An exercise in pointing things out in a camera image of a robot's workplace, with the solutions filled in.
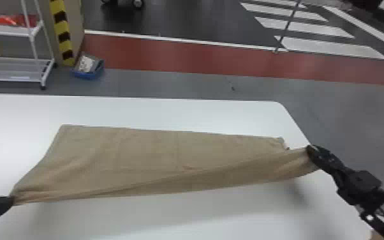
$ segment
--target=white wire shelf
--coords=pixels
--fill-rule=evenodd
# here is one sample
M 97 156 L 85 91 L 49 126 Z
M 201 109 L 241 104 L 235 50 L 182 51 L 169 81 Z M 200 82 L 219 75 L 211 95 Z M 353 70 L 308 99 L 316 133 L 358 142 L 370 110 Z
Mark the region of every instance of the white wire shelf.
M 49 74 L 53 59 L 0 57 L 0 81 L 41 82 Z
M 13 26 L 3 26 L 0 25 L 0 35 L 3 36 L 36 36 L 39 30 L 42 28 L 43 22 L 40 20 L 36 27 L 30 28 L 31 35 L 28 33 L 28 28 L 26 27 L 13 27 Z

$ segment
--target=wheel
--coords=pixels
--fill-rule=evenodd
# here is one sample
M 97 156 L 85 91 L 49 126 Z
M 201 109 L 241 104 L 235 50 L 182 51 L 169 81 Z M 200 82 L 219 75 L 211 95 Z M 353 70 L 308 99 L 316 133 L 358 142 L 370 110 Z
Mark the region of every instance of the wheel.
M 143 8 L 144 2 L 143 0 L 133 0 L 133 6 L 137 9 Z
M 101 2 L 103 2 L 104 4 L 114 3 L 115 1 L 117 0 L 101 0 Z

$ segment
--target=black robotic arm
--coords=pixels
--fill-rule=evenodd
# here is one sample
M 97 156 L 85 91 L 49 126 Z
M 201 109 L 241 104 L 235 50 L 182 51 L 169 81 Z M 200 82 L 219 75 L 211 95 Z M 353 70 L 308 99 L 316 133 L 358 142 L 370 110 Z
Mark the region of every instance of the black robotic arm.
M 360 217 L 384 237 L 384 190 L 381 181 L 368 171 L 346 167 L 323 147 L 309 145 L 306 150 L 311 161 L 334 178 L 338 195 L 350 205 L 357 206 Z

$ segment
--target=hazard stripe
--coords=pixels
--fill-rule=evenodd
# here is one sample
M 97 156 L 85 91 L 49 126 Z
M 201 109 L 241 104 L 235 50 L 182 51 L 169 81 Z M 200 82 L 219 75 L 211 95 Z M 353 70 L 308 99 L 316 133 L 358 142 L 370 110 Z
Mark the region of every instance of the hazard stripe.
M 75 56 L 64 0 L 50 0 L 50 11 L 54 16 L 54 29 L 59 43 L 59 51 L 63 57 L 63 63 L 67 66 L 73 66 L 75 64 Z

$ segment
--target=gray floor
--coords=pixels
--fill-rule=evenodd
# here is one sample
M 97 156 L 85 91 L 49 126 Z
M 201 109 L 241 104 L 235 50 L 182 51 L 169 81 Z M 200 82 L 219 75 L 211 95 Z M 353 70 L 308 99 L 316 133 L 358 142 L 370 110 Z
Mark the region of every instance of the gray floor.
M 384 180 L 384 86 L 131 70 L 105 70 L 100 80 L 86 81 L 59 68 L 46 91 L 0 82 L 0 93 L 278 101 L 310 142 Z

